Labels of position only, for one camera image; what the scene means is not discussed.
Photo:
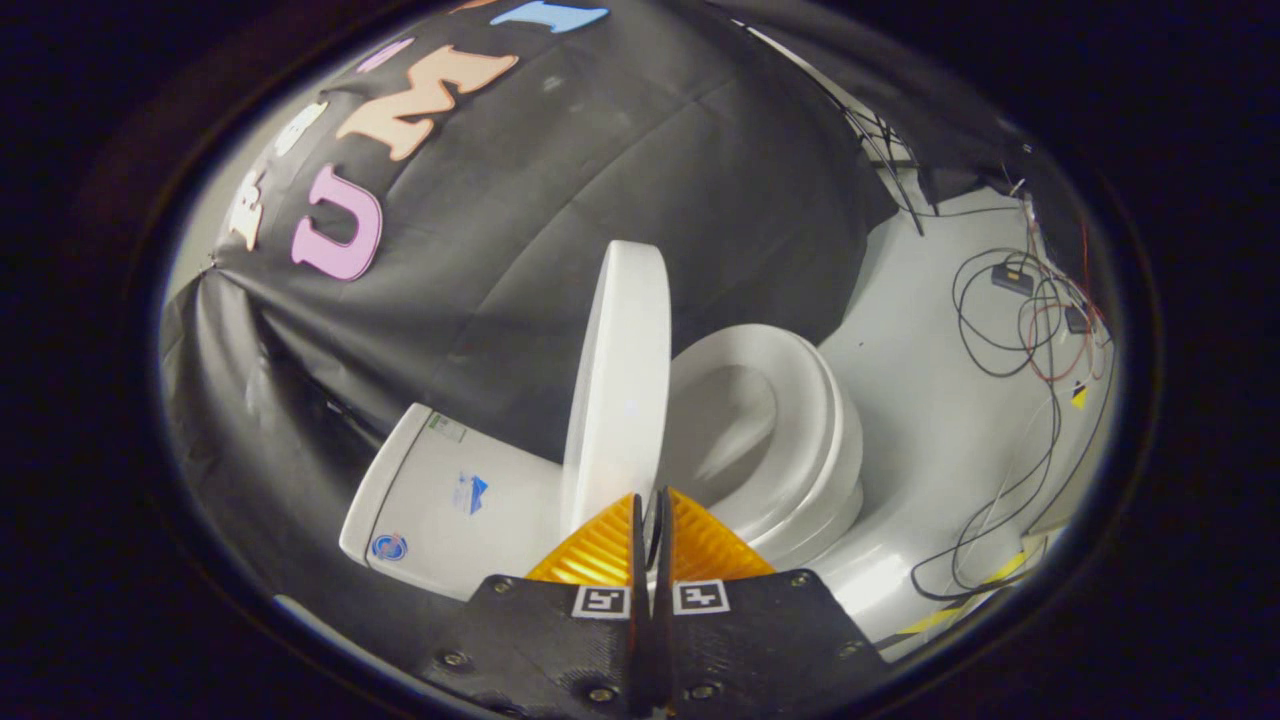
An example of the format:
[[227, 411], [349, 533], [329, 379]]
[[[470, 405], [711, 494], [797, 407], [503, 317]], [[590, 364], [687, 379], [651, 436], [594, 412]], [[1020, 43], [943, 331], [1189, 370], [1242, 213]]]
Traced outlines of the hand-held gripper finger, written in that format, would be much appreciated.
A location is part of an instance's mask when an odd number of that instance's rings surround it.
[[426, 652], [430, 687], [503, 716], [637, 716], [650, 625], [643, 509], [618, 498], [522, 577], [485, 578]]
[[676, 489], [657, 507], [655, 676], [669, 716], [832, 716], [890, 676], [815, 571], [771, 566]]

